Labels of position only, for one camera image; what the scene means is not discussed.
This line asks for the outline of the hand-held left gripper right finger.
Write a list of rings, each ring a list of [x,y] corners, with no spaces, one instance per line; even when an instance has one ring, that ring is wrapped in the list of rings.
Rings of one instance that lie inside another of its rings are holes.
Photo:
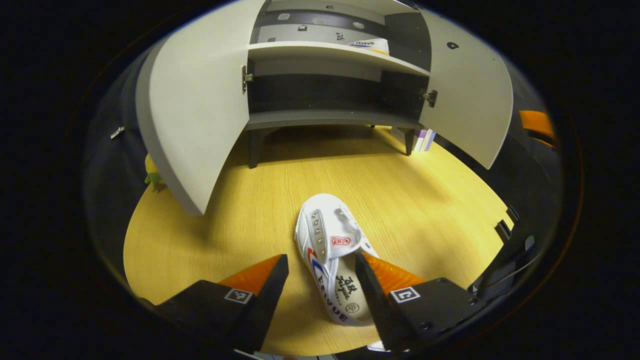
[[[424,280],[359,251],[355,271],[384,349],[430,351],[471,323],[488,303],[445,277]]]

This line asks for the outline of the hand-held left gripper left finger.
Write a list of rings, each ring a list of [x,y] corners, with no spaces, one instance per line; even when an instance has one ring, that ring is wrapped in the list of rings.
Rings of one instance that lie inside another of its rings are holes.
[[[197,280],[158,305],[140,301],[195,353],[256,353],[289,273],[288,256],[278,254],[217,282]]]

